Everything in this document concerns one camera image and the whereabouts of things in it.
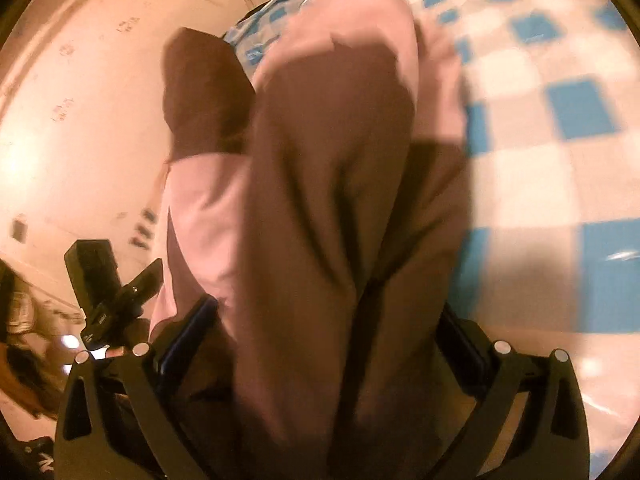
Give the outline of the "blue checkered wrapped pillow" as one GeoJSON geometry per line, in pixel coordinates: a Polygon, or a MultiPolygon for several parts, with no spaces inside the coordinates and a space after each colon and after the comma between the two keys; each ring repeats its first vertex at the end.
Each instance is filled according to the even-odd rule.
{"type": "Polygon", "coordinates": [[[230,44],[248,79],[252,79],[288,21],[310,0],[268,0],[241,18],[222,39],[230,44]]]}

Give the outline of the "striped black white cloth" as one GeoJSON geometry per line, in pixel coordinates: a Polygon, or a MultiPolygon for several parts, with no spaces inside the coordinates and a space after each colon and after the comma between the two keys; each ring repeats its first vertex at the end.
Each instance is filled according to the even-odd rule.
{"type": "Polygon", "coordinates": [[[134,228],[129,237],[128,243],[135,248],[150,252],[155,240],[155,228],[160,214],[150,208],[145,207],[140,210],[134,228]]]}

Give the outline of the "blue checkered plastic bed cover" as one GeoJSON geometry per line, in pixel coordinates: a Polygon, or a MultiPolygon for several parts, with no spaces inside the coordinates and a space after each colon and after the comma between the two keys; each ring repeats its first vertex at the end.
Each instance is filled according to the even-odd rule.
{"type": "Polygon", "coordinates": [[[472,228],[450,306],[574,366],[588,477],[639,418],[639,47],[611,0],[407,0],[454,40],[472,228]]]}

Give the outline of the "pink and brown garment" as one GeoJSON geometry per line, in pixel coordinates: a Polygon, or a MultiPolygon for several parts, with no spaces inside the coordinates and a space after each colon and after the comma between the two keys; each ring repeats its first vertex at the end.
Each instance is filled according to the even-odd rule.
{"type": "Polygon", "coordinates": [[[470,224],[461,63],[406,0],[311,0],[253,76],[177,32],[152,331],[218,300],[170,398],[224,479],[417,479],[435,330],[470,224]]]}

